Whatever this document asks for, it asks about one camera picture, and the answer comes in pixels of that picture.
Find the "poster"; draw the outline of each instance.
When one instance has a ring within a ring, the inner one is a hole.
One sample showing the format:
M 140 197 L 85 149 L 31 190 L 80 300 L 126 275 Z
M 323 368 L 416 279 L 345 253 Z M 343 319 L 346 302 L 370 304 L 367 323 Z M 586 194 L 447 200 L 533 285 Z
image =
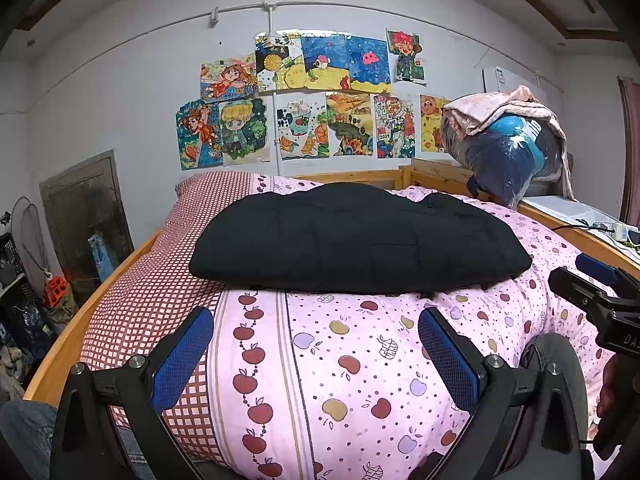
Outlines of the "poster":
M 442 107 L 449 103 L 444 97 L 420 96 L 420 145 L 424 152 L 444 152 L 440 135 Z
M 417 34 L 394 30 L 388 30 L 386 36 L 389 42 L 389 52 L 398 55 L 396 79 L 424 81 L 424 68 L 420 59 L 416 57 L 422 52 L 420 37 Z
M 255 38 L 255 67 L 260 92 L 304 88 L 305 62 L 299 30 L 279 30 Z
M 410 99 L 373 97 L 378 133 L 378 158 L 415 156 L 414 103 Z
M 373 155 L 373 116 L 369 94 L 326 94 L 327 123 L 337 137 L 335 155 Z
M 200 98 L 207 103 L 247 97 L 257 91 L 255 54 L 203 63 L 200 69 Z
M 304 30 L 300 37 L 305 63 L 305 87 L 315 90 L 348 90 L 350 57 L 343 34 Z
M 225 166 L 267 162 L 267 107 L 260 98 L 238 99 L 218 104 L 220 135 Z
M 328 157 L 326 105 L 301 100 L 279 108 L 278 138 L 282 160 Z
M 175 114 L 180 167 L 211 168 L 223 163 L 218 106 L 202 100 L 182 106 Z
M 351 89 L 372 94 L 391 92 L 389 56 L 386 42 L 347 36 Z

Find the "black folded garment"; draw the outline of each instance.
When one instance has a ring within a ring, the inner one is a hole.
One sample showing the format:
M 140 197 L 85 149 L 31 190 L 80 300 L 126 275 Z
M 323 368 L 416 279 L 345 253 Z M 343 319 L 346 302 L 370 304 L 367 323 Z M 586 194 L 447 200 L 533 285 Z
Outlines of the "black folded garment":
M 193 276 L 250 287 L 425 294 L 529 269 L 511 228 L 442 193 L 420 202 L 340 182 L 233 202 L 204 229 Z

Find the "pink bedsheet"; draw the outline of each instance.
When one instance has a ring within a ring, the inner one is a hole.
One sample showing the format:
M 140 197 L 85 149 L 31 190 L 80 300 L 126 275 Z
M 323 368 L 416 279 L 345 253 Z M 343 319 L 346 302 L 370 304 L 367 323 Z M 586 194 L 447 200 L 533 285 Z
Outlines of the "pink bedsheet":
M 533 336 L 567 336 L 582 364 L 593 416 L 610 353 L 595 345 L 596 332 L 582 312 L 546 284 L 556 267 L 575 271 L 578 251 L 501 206 L 461 197 L 509 224 L 534 264 L 486 291 L 469 287 L 429 299 L 286 294 L 229 288 L 188 274 L 198 235 L 228 203 L 247 193 L 316 185 L 226 172 L 180 184 L 180 199 L 152 252 L 98 307 L 83 359 L 94 368 L 119 366 L 174 330 L 191 307 L 214 310 L 209 349 L 178 405 L 164 416 L 185 449 L 250 479 L 399 479 L 432 450 L 446 452 L 468 415 L 452 403 L 418 339 L 425 306 L 439 307 L 482 353 L 500 354 L 512 365 Z M 410 187 L 393 193 L 421 200 L 430 192 Z M 292 243 L 300 228 L 292 221 Z

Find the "checkered fabric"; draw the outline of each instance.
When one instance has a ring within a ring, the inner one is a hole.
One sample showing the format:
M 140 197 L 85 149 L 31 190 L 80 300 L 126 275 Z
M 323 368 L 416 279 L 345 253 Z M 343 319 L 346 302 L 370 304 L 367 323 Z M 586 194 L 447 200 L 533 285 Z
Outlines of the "checkered fabric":
M 175 187 L 178 202 L 149 253 L 104 295 L 84 336 L 81 360 L 93 370 L 122 366 L 132 355 L 148 354 L 173 332 L 195 306 L 215 311 L 225 284 L 194 278 L 188 264 L 207 223 L 227 205 L 247 195 L 251 175 L 212 171 Z M 209 418 L 206 354 L 178 403 L 163 414 L 187 452 L 224 463 Z M 114 408 L 126 426 L 124 410 Z

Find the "shelf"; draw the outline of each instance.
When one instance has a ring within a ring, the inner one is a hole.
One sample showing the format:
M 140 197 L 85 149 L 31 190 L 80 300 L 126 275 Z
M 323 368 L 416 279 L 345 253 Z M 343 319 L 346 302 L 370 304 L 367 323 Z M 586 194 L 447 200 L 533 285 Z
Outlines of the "shelf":
M 18 276 L 16 276 L 15 280 L 13 280 L 11 283 L 9 283 L 9 285 L 7 285 L 5 288 L 0 290 L 0 299 L 4 296 L 6 291 L 10 290 L 15 285 L 20 283 L 22 281 L 22 279 L 25 278 L 25 277 L 26 277 L 26 274 L 24 272 L 21 272 L 20 274 L 18 274 Z

